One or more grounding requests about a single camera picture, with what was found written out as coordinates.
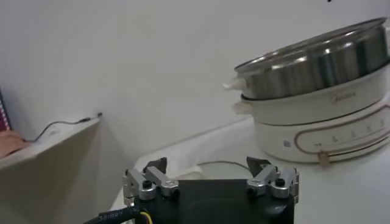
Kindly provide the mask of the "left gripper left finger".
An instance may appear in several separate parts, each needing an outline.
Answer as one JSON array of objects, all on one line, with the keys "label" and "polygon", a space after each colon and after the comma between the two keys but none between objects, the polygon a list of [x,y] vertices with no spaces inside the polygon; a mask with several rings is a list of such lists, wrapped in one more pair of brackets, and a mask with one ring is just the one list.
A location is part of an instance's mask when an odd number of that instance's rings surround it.
[{"label": "left gripper left finger", "polygon": [[163,157],[149,161],[142,170],[125,170],[122,177],[123,197],[153,200],[159,190],[163,197],[174,198],[180,193],[180,185],[166,175],[167,165],[168,160]]}]

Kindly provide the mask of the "person's bare hand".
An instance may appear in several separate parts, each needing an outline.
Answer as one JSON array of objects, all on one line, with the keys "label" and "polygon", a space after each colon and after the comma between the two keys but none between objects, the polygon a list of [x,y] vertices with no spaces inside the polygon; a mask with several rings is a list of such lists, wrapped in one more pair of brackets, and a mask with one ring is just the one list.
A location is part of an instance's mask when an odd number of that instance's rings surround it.
[{"label": "person's bare hand", "polygon": [[1,132],[1,158],[9,156],[11,153],[24,149],[29,145],[18,133],[14,131]]}]

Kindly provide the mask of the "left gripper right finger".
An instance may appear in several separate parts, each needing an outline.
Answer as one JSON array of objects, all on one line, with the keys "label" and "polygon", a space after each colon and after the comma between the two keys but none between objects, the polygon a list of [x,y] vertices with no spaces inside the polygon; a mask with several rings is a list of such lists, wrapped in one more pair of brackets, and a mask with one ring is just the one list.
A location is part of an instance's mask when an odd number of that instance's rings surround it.
[{"label": "left gripper right finger", "polygon": [[246,162],[252,178],[246,182],[247,193],[252,198],[266,194],[276,199],[286,199],[292,196],[299,199],[299,172],[288,167],[280,170],[266,159],[247,157]]}]

